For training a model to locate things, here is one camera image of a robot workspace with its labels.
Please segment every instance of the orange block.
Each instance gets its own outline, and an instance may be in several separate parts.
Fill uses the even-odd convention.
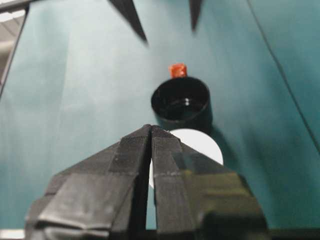
[[[187,66],[184,63],[175,63],[169,66],[171,78],[181,78],[187,76]]]

